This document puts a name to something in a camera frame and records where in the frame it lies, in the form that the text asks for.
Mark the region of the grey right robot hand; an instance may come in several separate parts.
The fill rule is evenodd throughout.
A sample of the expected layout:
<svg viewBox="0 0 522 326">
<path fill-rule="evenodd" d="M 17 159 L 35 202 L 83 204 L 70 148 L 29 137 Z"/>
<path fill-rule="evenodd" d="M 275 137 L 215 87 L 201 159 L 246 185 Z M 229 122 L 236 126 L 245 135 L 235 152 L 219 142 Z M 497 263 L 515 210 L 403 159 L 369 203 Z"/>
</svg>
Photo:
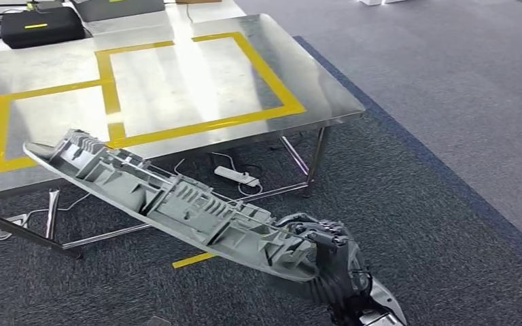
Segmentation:
<svg viewBox="0 0 522 326">
<path fill-rule="evenodd" d="M 318 304 L 334 304 L 354 295 L 369 295 L 371 275 L 351 232 L 339 221 L 318 220 L 306 213 L 295 213 L 274 222 L 316 244 L 317 276 L 307 282 L 272 276 L 278 290 Z"/>
</svg>

